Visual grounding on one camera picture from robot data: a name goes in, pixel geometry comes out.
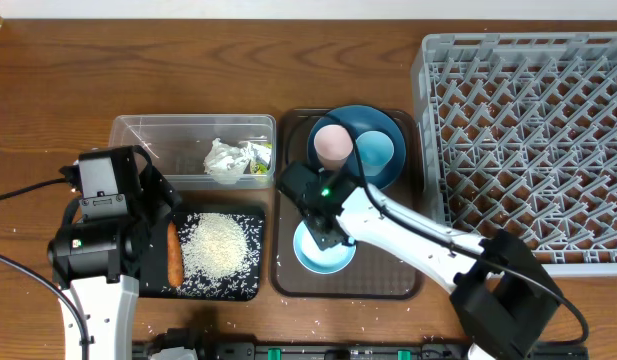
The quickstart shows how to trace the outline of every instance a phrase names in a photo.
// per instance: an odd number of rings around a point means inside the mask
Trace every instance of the sausage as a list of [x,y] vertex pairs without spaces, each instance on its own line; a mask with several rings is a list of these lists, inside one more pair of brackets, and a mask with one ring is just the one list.
[[177,227],[170,222],[168,225],[168,282],[172,287],[184,283],[184,263],[181,257],[181,245]]

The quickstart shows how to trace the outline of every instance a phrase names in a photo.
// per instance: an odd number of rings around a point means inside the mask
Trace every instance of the white wall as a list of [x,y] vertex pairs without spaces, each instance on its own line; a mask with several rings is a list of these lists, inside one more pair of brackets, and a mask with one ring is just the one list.
[[0,0],[3,18],[597,19],[617,0]]

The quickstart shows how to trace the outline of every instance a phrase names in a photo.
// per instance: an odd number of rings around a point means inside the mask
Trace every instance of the pink cup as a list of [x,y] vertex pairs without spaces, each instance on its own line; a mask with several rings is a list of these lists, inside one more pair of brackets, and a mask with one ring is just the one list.
[[341,125],[326,125],[319,129],[314,145],[326,170],[339,170],[352,152],[352,139]]

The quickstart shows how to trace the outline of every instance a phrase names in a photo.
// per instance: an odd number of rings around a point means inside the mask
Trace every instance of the brown serving tray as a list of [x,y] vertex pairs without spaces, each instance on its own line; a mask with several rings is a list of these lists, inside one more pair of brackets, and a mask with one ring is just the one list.
[[[288,163],[307,161],[306,142],[314,124],[329,109],[292,110],[279,122],[277,176]],[[383,192],[400,204],[415,208],[421,199],[422,166],[418,128],[410,115],[401,110],[385,111],[399,126],[406,142],[406,164],[400,177]],[[285,139],[296,127],[286,152]],[[293,250],[293,236],[301,216],[294,204],[279,192],[275,195],[275,232],[271,280],[286,296],[372,298],[404,300],[417,294],[423,276],[395,256],[374,246],[358,243],[353,260],[343,270],[330,275],[313,273],[301,265]]]

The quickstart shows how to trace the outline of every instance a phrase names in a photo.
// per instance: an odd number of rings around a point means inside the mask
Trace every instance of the wooden table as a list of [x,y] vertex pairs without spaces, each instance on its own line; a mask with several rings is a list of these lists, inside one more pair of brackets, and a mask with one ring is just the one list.
[[[428,33],[614,30],[613,22],[7,20],[0,31],[0,193],[56,178],[81,151],[106,146],[120,114],[280,119],[293,108],[357,102],[412,113],[409,68]],[[273,195],[196,196],[259,199],[271,219]],[[55,185],[0,202],[0,253],[50,277],[46,246],[72,196]],[[266,273],[272,233],[269,226]],[[617,278],[558,283],[591,325],[592,357],[617,359]],[[247,304],[140,299],[133,336],[190,326],[209,338],[275,342],[466,340],[447,294],[432,281],[407,302],[281,300],[267,279]],[[578,335],[560,310],[543,338]],[[57,299],[0,264],[0,359],[63,356]]]

